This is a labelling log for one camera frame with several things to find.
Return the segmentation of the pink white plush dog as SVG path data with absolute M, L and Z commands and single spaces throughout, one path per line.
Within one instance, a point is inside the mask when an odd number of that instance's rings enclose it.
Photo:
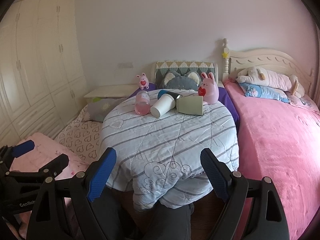
M 238 83 L 267 86 L 284 92 L 290 92 L 298 98 L 305 95 L 305 89 L 300 84 L 297 76 L 293 74 L 279 74 L 262 67 L 249 67 L 243 69 L 238 72 L 236 80 Z

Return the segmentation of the white paper cup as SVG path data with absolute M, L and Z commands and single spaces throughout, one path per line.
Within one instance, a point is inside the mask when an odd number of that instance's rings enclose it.
M 168 111 L 172 110 L 175 107 L 175 104 L 175 100 L 171 96 L 165 94 L 150 108 L 151 114 L 156 118 L 160 118 Z

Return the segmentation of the black steel thermos bottle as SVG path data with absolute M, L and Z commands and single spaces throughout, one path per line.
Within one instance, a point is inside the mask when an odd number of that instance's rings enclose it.
M 162 89 L 162 90 L 159 91 L 159 93 L 157 95 L 157 99 L 159 100 L 165 94 L 171 96 L 175 101 L 182 97 L 182 95 L 179 94 L 179 93 L 175 93 L 175 92 L 172 92 L 172 91 L 169 91 L 169 90 Z

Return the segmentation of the large pink bunny toy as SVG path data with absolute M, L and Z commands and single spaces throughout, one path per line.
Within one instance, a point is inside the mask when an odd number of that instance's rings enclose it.
M 203 97 L 204 102 L 213 105 L 219 98 L 219 88 L 215 82 L 214 74 L 212 72 L 208 74 L 202 72 L 201 76 L 203 79 L 198 88 L 198 95 Z

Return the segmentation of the pink fleece blanket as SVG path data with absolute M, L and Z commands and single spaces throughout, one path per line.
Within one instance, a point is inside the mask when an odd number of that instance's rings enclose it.
M 299 239 L 319 208 L 319 113 L 272 99 L 246 97 L 226 81 L 240 118 L 239 171 L 270 177 L 284 208 L 290 239 Z

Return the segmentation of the small pink bunny toy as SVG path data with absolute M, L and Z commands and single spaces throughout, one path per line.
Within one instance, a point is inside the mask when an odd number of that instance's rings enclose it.
M 145 73 L 142 73 L 141 75 L 137 75 L 138 80 L 138 86 L 141 90 L 149 89 L 149 80 Z

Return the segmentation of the blue cartoon pillow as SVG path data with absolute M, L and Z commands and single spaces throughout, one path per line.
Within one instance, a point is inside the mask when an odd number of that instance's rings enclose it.
M 246 97 L 272 99 L 284 103 L 290 103 L 290 99 L 282 90 L 267 86 L 253 85 L 250 83 L 239 83 L 239 86 L 243 90 Z

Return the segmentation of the striped light blue quilt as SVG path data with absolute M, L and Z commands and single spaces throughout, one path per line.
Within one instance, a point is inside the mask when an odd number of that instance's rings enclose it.
M 222 103 L 205 105 L 201 116 L 175 109 L 160 118 L 135 113 L 129 98 L 104 118 L 100 149 L 113 148 L 116 164 L 107 186 L 133 193 L 138 211 L 156 202 L 176 209 L 204 197 L 212 186 L 200 163 L 201 151 L 209 148 L 231 171 L 239 168 L 236 125 Z

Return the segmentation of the cream wardrobe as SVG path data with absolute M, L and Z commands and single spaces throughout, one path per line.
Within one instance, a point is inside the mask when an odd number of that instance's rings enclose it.
M 1 144 L 55 138 L 85 106 L 75 0 L 21 0 L 1 20 Z

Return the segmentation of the pink folded quilt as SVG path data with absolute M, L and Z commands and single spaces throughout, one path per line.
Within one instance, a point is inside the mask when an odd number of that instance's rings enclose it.
M 14 159 L 10 171 L 37 172 L 41 167 L 55 159 L 61 154 L 66 154 L 69 164 L 57 176 L 57 180 L 72 178 L 77 172 L 86 171 L 89 165 L 82 161 L 75 153 L 60 143 L 50 139 L 42 133 L 35 133 L 27 139 L 21 140 L 22 144 L 27 140 L 32 140 L 35 147 L 32 151 Z

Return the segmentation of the cream bedside table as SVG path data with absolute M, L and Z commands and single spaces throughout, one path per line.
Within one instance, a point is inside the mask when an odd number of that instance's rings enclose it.
M 100 86 L 86 94 L 84 98 L 127 98 L 138 88 L 135 84 Z

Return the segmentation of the cream wooden headboard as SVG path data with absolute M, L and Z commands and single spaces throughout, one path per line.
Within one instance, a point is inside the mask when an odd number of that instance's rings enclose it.
M 270 49 L 257 48 L 233 51 L 228 48 L 228 40 L 223 39 L 222 82 L 236 78 L 238 72 L 247 67 L 263 67 L 280 74 L 294 74 L 309 97 L 313 97 L 314 70 L 309 73 L 290 55 Z

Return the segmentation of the grey cat cushion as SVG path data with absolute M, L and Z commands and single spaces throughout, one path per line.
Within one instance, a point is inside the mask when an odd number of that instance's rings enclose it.
M 168 72 L 160 84 L 163 89 L 198 90 L 201 78 L 197 72 L 188 72 L 184 75 L 175 71 Z

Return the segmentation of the glass jar with pink contents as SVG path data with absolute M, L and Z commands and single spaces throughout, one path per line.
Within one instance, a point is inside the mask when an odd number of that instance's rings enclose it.
M 141 90 L 136 95 L 135 112 L 140 116 L 147 115 L 150 112 L 150 96 L 147 91 Z

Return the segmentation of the purple sheet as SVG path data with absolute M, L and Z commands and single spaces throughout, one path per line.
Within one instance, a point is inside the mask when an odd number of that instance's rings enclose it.
M 154 83 L 150 83 L 150 87 L 149 89 L 147 89 L 146 91 L 150 92 L 153 90 L 157 90 L 158 88 L 156 87 L 156 85 Z M 135 96 L 141 89 L 137 89 L 135 92 L 133 92 L 128 98 L 131 98 L 133 96 Z M 230 111 L 234 122 L 235 122 L 235 126 L 236 126 L 236 130 L 237 133 L 239 131 L 239 126 L 240 126 L 240 118 L 239 115 L 235 109 L 235 106 L 233 104 L 233 102 L 231 101 L 230 96 L 227 93 L 227 90 L 223 87 L 219 87 L 219 98 L 218 100 Z

